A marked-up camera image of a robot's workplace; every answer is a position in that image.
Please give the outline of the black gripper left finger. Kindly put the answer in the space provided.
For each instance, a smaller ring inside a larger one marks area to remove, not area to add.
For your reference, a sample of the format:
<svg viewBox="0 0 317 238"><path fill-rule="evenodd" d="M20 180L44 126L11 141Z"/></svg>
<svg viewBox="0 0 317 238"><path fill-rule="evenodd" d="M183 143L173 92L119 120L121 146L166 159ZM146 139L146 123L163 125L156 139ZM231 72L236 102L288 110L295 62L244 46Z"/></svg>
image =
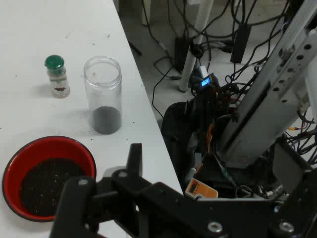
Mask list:
<svg viewBox="0 0 317 238"><path fill-rule="evenodd" d="M100 181L70 179L64 186L50 236L98 238L99 225L115 221L134 238L226 238L207 205L142 177L142 145L130 146L126 167Z"/></svg>

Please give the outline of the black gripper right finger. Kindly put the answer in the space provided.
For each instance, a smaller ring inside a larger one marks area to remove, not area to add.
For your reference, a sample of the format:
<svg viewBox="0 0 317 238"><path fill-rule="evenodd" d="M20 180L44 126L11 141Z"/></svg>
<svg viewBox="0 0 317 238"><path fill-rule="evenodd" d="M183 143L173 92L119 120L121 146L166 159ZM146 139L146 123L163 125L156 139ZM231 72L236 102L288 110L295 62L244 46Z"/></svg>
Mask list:
<svg viewBox="0 0 317 238"><path fill-rule="evenodd" d="M269 225L273 238L317 236L317 171L286 142L274 147L273 174L289 194Z"/></svg>

